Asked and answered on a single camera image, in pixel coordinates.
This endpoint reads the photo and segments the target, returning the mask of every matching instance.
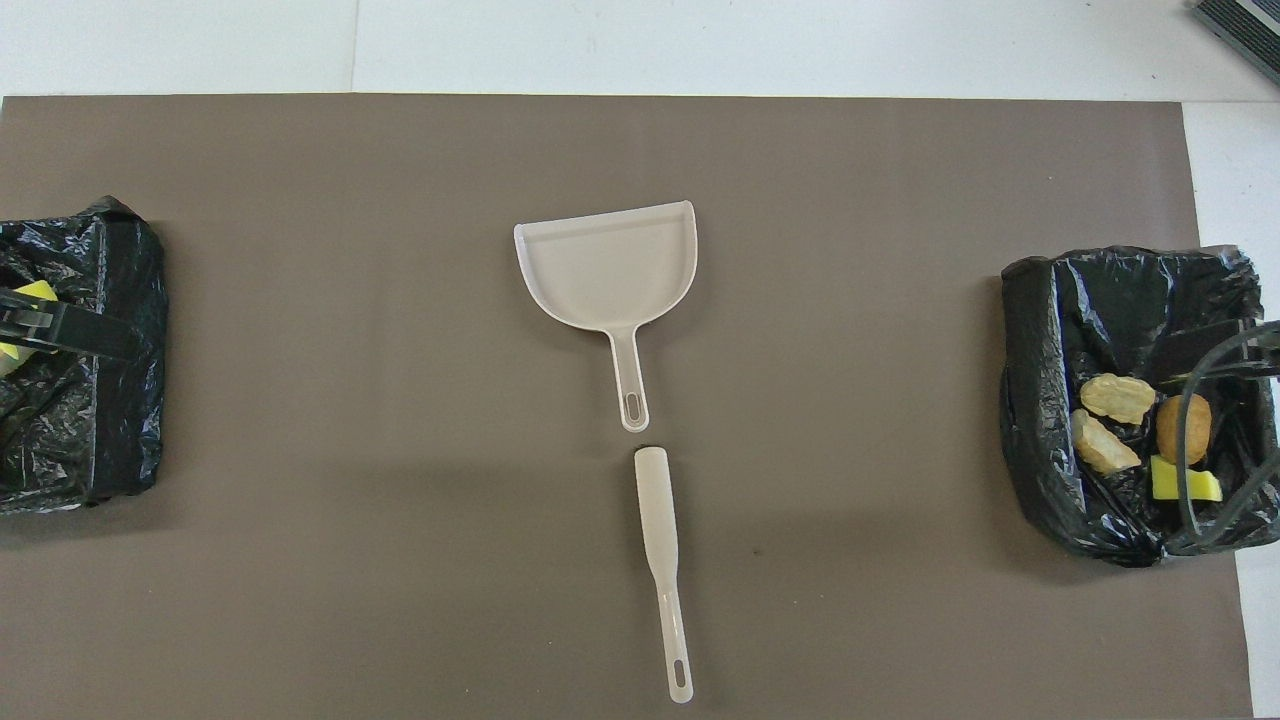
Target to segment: potato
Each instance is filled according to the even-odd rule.
[[[1142,465],[1138,454],[1120,442],[1088,410],[1071,413],[1071,445],[1080,454],[1080,460],[1103,475]]]
[[[1156,404],[1156,391],[1138,378],[1103,373],[1080,388],[1080,404],[1091,413],[1130,425],[1140,425],[1147,410]]]
[[[1178,462],[1178,410],[1183,406],[1181,396],[1170,397],[1160,405],[1156,413],[1156,447],[1160,455],[1170,462]],[[1187,411],[1187,464],[1194,465],[1208,452],[1208,434],[1213,428],[1213,413],[1208,401],[1192,395],[1190,409]]]

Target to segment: dustpan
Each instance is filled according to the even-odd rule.
[[[608,336],[622,427],[649,427],[636,329],[676,306],[694,282],[694,206],[516,225],[516,255],[538,305],[557,320]]]

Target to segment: handle hole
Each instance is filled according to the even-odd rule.
[[[639,423],[640,421],[640,396],[636,395],[636,393],[634,393],[634,392],[628,392],[623,400],[626,401],[626,405],[627,405],[627,419],[631,420],[632,423]]]

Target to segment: brown mat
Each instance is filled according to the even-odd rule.
[[[1197,243],[1176,105],[9,99],[0,217],[168,242],[160,486],[0,520],[22,717],[1224,717],[1230,556],[1068,557],[996,433],[1005,264]],[[689,199],[640,331],[529,297],[512,225]],[[696,696],[631,471],[672,456]]]

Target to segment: trash bag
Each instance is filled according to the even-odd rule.
[[[1000,424],[1005,461],[1023,515],[1068,551],[1126,568],[1170,555],[1202,555],[1280,537],[1280,479],[1256,493],[1228,532],[1208,546],[1187,542],[1176,501],[1155,501],[1147,460],[1156,452],[1155,410],[1140,425],[1101,419],[1142,465],[1102,477],[1071,445],[1070,414],[1080,387],[1101,373],[1153,377],[1157,348],[1171,333],[1226,320],[1262,319],[1258,277],[1235,247],[1158,252],[1138,247],[1028,258],[1005,268],[1005,354]],[[1197,386],[1213,406],[1207,468],[1230,498],[1276,450],[1270,382],[1221,378]],[[1221,505],[1196,501],[1213,521]]]
[[[0,223],[0,287],[47,281],[59,301],[136,336],[127,360],[35,352],[0,378],[0,514],[91,506],[155,484],[169,311],[163,269],[156,234],[114,197],[69,218]]]

